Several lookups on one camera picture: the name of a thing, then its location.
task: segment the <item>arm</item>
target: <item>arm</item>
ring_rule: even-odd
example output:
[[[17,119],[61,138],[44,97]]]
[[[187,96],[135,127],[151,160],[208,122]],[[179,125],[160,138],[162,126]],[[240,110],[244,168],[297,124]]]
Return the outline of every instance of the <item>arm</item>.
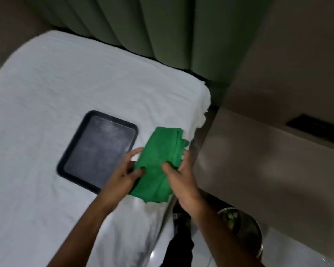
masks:
[[[123,162],[89,205],[47,267],[86,266],[104,219],[115,210],[119,202],[131,191],[135,181],[143,175],[141,169],[128,174],[134,167],[131,158],[142,150],[141,147],[126,154]]]
[[[174,170],[167,162],[162,164],[169,184],[182,208],[193,218],[219,267],[262,267],[255,256],[241,247],[236,236],[225,227],[216,212],[201,196],[192,171],[191,157],[184,151],[184,159]]]

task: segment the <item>hand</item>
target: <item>hand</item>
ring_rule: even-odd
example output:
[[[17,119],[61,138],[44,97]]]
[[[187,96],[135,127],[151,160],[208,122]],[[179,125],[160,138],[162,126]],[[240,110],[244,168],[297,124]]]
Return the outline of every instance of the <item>hand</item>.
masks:
[[[191,154],[184,150],[183,161],[178,170],[171,167],[169,162],[164,162],[161,167],[167,175],[169,185],[174,194],[178,198],[179,204],[191,216],[194,217],[204,204],[204,199],[201,196],[194,178]]]
[[[143,151],[143,147],[126,153],[123,161],[114,170],[105,187],[100,191],[98,198],[113,211],[119,202],[131,191],[135,181],[144,174],[142,169],[134,169],[135,162],[131,158]]]

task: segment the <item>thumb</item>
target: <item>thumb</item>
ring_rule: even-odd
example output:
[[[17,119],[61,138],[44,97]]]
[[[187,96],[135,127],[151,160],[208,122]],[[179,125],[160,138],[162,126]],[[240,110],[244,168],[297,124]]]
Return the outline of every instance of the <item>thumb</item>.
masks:
[[[165,172],[165,174],[167,175],[167,177],[173,176],[178,174],[178,171],[176,171],[169,162],[164,162],[161,165],[162,170]]]
[[[142,177],[143,174],[144,174],[143,169],[139,168],[139,169],[136,169],[133,172],[131,172],[128,176],[129,176],[129,178],[136,181],[138,178]]]

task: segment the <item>person's left hand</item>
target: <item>person's left hand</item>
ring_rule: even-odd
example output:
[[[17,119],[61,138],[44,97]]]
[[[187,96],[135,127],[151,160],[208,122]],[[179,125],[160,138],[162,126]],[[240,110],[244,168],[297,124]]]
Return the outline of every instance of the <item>person's left hand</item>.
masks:
[[[142,169],[134,170],[135,162],[131,158],[143,151],[143,147],[126,153],[123,161],[114,170],[105,187],[100,191],[98,198],[107,204],[113,211],[119,202],[131,191],[135,181],[144,174]]]

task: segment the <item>black pants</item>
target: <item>black pants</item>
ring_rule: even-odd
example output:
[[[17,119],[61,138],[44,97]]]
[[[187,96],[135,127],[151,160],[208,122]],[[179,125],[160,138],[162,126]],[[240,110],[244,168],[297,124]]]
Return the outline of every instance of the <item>black pants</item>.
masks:
[[[160,267],[191,266],[193,258],[191,232],[187,226],[179,226],[178,233],[169,242],[165,258]]]

